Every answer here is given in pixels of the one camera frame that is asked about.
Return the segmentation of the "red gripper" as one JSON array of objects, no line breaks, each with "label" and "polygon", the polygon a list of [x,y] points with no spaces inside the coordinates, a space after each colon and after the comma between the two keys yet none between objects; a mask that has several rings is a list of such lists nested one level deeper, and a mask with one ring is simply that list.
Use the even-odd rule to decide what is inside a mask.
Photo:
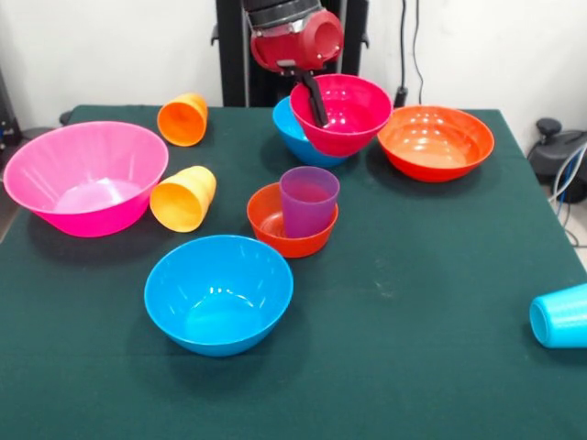
[{"label": "red gripper", "polygon": [[[325,8],[305,18],[266,29],[254,29],[250,49],[255,61],[265,70],[285,72],[294,68],[322,70],[344,48],[344,33],[337,16]],[[302,85],[309,92],[309,103],[317,127],[328,124],[326,108],[316,79],[301,73]]]}]

